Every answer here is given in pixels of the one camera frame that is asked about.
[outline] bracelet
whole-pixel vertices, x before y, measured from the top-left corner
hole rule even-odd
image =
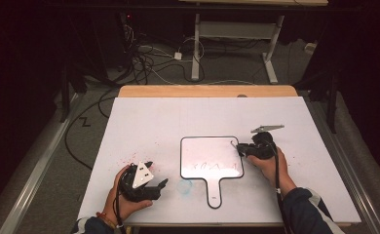
[[[116,227],[115,224],[110,219],[107,218],[107,214],[106,213],[97,212],[96,216],[99,217],[99,218],[101,218],[105,222],[105,224],[107,224],[108,226],[110,226],[112,229],[115,229],[115,227]]]

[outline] paddle-shaped whiteboard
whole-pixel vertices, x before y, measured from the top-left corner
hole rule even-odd
[[[208,204],[215,209],[221,205],[220,181],[244,174],[242,159],[232,141],[238,143],[234,136],[191,136],[181,140],[181,176],[202,178],[208,188]]]

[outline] table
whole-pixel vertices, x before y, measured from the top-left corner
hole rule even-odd
[[[208,206],[203,181],[189,182],[179,175],[182,137],[233,135],[247,142],[249,130],[270,122],[285,124],[285,132],[272,135],[284,150],[297,185],[317,190],[339,224],[360,222],[306,104],[288,86],[123,87],[114,101],[79,217],[102,209],[112,186],[109,178],[124,165],[140,160],[154,162],[155,184],[166,177],[169,182],[162,197],[151,208],[130,216],[126,225],[282,225],[274,190],[245,159],[242,178],[221,181],[219,209]],[[178,189],[183,184],[185,193]]]
[[[226,3],[226,4],[248,4],[248,5],[299,5],[303,7],[326,6],[327,0],[180,0],[200,4]],[[279,16],[276,23],[251,23],[229,21],[201,21],[200,14],[196,14],[194,33],[194,56],[192,64],[192,80],[199,80],[200,65],[200,37],[226,37],[246,39],[270,39],[269,51],[262,54],[263,64],[266,68],[271,84],[278,84],[275,69],[272,65],[272,55],[278,42],[279,33],[282,29],[285,16]]]

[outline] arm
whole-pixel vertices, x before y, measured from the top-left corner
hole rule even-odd
[[[332,221],[321,197],[310,189],[298,188],[288,174],[287,162],[278,147],[280,188],[283,197],[284,213],[295,234],[343,233]],[[276,160],[272,157],[260,160],[247,156],[252,164],[262,170],[263,175],[275,187]]]
[[[117,223],[117,217],[114,213],[113,207],[115,206],[114,201],[117,195],[117,184],[121,175],[129,166],[130,165],[124,167],[115,176],[114,185],[108,193],[102,213],[97,213],[97,217],[83,217],[77,220],[74,227],[72,228],[71,233],[113,233],[114,227],[119,224]],[[119,204],[121,220],[126,220],[132,213],[152,206],[153,202],[150,200],[144,200],[136,203],[128,201],[123,196],[120,196]]]

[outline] sleeve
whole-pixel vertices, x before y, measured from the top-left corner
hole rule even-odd
[[[321,196],[311,189],[291,190],[284,198],[284,213],[295,234],[344,233],[333,222]]]
[[[72,234],[113,234],[114,230],[99,217],[83,217],[78,219],[71,230]]]

